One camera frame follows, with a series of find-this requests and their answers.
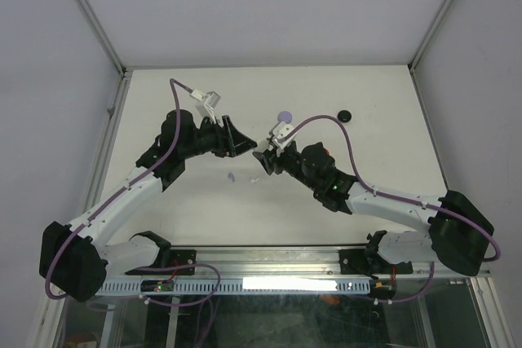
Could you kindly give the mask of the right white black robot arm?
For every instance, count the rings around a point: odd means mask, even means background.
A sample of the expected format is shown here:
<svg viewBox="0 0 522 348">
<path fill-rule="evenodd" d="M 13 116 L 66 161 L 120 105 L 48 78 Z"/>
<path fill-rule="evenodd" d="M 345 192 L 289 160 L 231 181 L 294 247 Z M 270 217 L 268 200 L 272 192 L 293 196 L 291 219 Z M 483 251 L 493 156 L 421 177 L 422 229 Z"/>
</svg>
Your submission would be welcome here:
<svg viewBox="0 0 522 348">
<path fill-rule="evenodd" d="M 313 197 L 332 212 L 381 218 L 405 226 L 404 232 L 378 231 L 369 236 L 365 265 L 383 272 L 402 262 L 441 262 L 460 275 L 478 275 L 493 225 L 460 192 L 420 196 L 367 189 L 357 177 L 336 167 L 322 143 L 299 151 L 291 143 L 254 152 L 267 174 L 286 172 L 312 190 Z"/>
</svg>

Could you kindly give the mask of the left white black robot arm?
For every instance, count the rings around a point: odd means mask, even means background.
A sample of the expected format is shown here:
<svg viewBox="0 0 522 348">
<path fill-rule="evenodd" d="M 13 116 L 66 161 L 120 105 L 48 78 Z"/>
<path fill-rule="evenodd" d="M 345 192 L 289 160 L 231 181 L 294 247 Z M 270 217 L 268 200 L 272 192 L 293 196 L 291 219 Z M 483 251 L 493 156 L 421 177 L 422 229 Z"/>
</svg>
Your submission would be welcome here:
<svg viewBox="0 0 522 348">
<path fill-rule="evenodd" d="M 69 223 L 52 222 L 45 229 L 39 274 L 46 295 L 86 302 L 108 277 L 147 268 L 157 274 L 166 271 L 171 244 L 159 235 L 143 231 L 120 244 L 109 241 L 141 205 L 184 172 L 186 160 L 206 153 L 233 158 L 257 146 L 228 116 L 218 122 L 206 117 L 196 125 L 189 111 L 169 112 L 153 145 L 111 196 Z"/>
</svg>

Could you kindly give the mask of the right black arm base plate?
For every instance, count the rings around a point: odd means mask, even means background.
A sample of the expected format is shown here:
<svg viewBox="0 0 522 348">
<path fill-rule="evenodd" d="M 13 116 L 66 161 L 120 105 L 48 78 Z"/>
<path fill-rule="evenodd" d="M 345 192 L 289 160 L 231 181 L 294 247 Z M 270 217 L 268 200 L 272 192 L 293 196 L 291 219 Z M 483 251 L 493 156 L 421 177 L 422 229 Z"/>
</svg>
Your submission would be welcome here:
<svg viewBox="0 0 522 348">
<path fill-rule="evenodd" d="M 379 255 L 367 255 L 364 249 L 340 249 L 338 263 L 342 275 L 359 274 L 375 279 L 377 275 L 391 275 L 393 271 L 397 275 L 413 273 L 411 262 L 391 264 Z"/>
</svg>

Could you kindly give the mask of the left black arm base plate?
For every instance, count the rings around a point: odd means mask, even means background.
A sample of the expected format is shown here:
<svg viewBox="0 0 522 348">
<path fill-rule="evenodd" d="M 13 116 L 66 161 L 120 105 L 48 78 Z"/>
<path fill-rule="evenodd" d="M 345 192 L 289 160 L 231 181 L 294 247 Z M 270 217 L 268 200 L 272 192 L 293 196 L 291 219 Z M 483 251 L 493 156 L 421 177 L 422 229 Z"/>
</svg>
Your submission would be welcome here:
<svg viewBox="0 0 522 348">
<path fill-rule="evenodd" d="M 168 251 L 161 250 L 157 260 L 150 266 L 136 268 L 126 272 L 126 275 L 194 275 L 196 261 L 195 249 L 171 248 Z"/>
</svg>

